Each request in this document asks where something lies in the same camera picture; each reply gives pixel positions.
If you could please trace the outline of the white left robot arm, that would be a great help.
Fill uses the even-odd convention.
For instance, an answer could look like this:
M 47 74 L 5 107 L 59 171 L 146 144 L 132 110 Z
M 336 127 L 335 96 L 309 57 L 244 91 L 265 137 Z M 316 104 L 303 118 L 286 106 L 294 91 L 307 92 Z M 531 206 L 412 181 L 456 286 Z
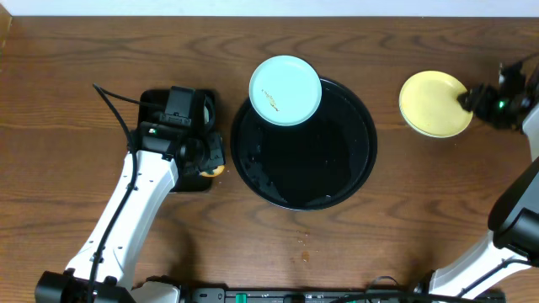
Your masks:
M 165 277 L 136 287 L 135 267 L 157 211 L 182 178 L 224 168 L 222 138 L 211 124 L 196 129 L 150 122 L 126 138 L 121 176 L 97 225 L 63 273 L 41 275 L 36 301 L 183 301 L 181 287 Z

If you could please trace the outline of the yellow plate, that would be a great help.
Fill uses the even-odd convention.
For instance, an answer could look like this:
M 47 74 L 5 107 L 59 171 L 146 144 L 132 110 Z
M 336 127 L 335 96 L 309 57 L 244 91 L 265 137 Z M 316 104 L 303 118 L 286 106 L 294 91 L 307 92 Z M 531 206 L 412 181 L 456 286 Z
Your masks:
M 472 113 L 464 110 L 457 101 L 458 95 L 465 92 L 465 86 L 452 75 L 424 71 L 414 74 L 404 83 L 399 100 L 404 98 L 435 105 L 439 111 L 436 120 L 446 132 L 446 136 L 441 138 L 448 138 L 463 132 L 472 121 Z

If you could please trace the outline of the yellow sponge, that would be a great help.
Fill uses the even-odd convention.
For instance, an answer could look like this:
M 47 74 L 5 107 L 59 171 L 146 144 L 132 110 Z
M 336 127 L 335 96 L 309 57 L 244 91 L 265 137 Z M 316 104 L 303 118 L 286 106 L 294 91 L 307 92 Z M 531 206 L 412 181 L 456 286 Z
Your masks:
M 201 171 L 200 176 L 202 176 L 204 178 L 215 178 L 215 177 L 219 176 L 220 174 L 222 174 L 222 172 L 224 171 L 224 168 L 225 168 L 224 165 L 220 165 L 220 166 L 212 168 L 210 170 Z

